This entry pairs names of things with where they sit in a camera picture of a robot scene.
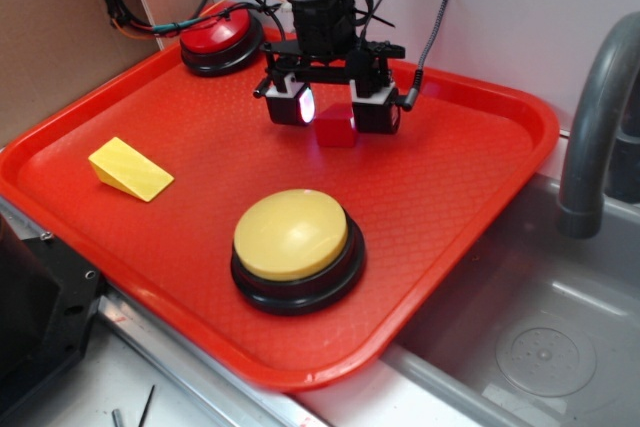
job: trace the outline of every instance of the stainless steel sink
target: stainless steel sink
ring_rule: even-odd
[[[607,200],[595,238],[565,238],[557,191],[536,176],[396,346],[423,378],[443,371],[467,400],[507,411],[504,424],[638,425],[640,214]],[[393,349],[386,357],[394,363]]]

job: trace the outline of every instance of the gray cable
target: gray cable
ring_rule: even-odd
[[[433,43],[436,40],[436,36],[438,35],[438,31],[440,30],[440,24],[442,23],[442,18],[444,17],[444,11],[447,8],[448,3],[449,3],[449,0],[442,0],[442,2],[440,3],[440,9],[438,10],[438,15],[436,16],[436,21],[433,26],[433,30],[431,31],[431,36],[429,37],[429,40],[427,41],[427,45],[424,47],[424,50],[422,51],[420,60],[418,60],[418,69],[420,70],[422,70],[422,68],[424,67],[424,62],[427,59],[427,55],[429,55],[429,51],[431,50],[431,47],[433,46]]]

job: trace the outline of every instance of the plastic tray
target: plastic tray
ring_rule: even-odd
[[[393,64],[405,90],[413,66]],[[522,92],[429,70],[395,136],[321,148],[274,125],[257,62],[191,75],[177,46],[33,128],[0,154],[0,192],[110,281],[245,379],[316,388],[375,359],[552,150],[558,124]],[[314,86],[317,104],[349,102]],[[118,136],[175,176],[147,204],[102,184],[87,157]],[[235,224],[276,191],[336,198],[368,262],[335,305],[299,317],[250,307],[230,275]]]

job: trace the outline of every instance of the big yellow button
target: big yellow button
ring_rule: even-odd
[[[242,265],[266,280],[300,280],[320,272],[347,242],[340,204],[315,190],[265,197],[240,218],[233,237]]]

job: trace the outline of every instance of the sink drain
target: sink drain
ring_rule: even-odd
[[[496,359],[512,384],[542,397],[580,390],[596,369],[596,354],[587,336],[548,315],[508,327],[498,339]]]

